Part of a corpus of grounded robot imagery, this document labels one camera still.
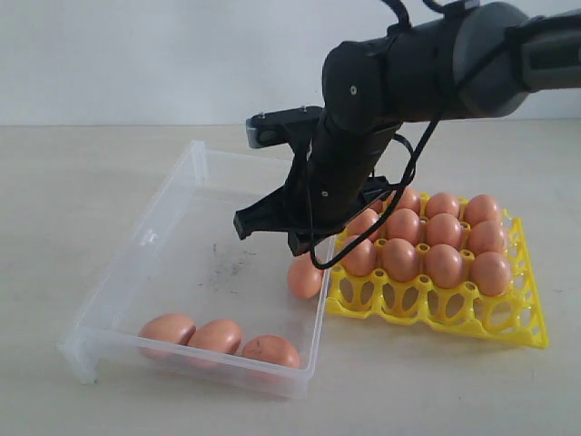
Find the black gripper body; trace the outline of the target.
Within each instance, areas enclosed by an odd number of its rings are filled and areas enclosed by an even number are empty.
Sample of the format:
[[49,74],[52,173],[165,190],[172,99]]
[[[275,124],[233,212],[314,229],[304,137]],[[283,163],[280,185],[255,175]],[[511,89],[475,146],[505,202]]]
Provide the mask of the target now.
[[390,141],[389,131],[367,136],[318,131],[297,179],[285,183],[283,203],[291,229],[340,233],[387,190],[373,176]]

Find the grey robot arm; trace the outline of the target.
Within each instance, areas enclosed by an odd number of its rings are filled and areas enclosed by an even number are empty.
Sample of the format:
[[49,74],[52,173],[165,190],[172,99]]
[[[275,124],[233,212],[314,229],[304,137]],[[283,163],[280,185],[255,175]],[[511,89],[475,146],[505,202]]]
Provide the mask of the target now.
[[580,14],[530,17],[493,2],[430,2],[438,19],[412,25],[404,5],[387,33],[329,52],[323,106],[257,114],[246,124],[253,149],[287,144],[284,184],[236,212],[246,238],[285,233],[294,255],[340,233],[395,185],[373,173],[405,123],[500,118],[531,94],[580,85]]

